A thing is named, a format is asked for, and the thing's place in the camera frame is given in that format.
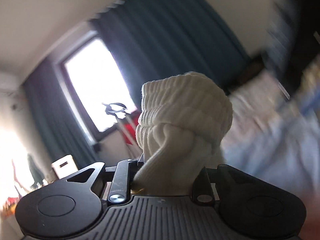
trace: red object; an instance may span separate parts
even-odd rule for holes
[[[135,117],[132,118],[133,123],[137,126],[138,125],[138,119],[139,119],[140,114],[137,114]],[[124,127],[128,130],[128,132],[130,133],[130,135],[132,136],[132,138],[136,140],[136,131],[132,128],[132,126],[127,123],[124,125]],[[122,136],[124,138],[125,143],[127,144],[132,144],[130,142],[130,140],[127,138],[127,136],[125,136],[125,134],[122,132]]]

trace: curtain fold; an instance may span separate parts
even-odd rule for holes
[[[248,60],[205,0],[127,0],[91,23],[138,108],[145,82],[196,71],[226,89]]]
[[[52,162],[71,154],[79,169],[98,160],[45,58],[23,84],[31,113]]]

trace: window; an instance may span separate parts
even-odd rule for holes
[[[122,103],[129,113],[137,110],[116,62],[100,38],[93,38],[62,64],[73,100],[97,140],[116,123],[102,103]]]

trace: triangular cutout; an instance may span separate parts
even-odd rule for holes
[[[67,181],[69,182],[79,182],[79,183],[85,183],[90,178],[91,174],[94,172],[94,169],[87,169],[69,179]]]

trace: folded fabric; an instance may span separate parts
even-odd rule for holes
[[[187,195],[205,166],[221,162],[220,142],[232,123],[224,92],[200,73],[145,83],[136,138],[145,164],[132,189],[148,195]]]

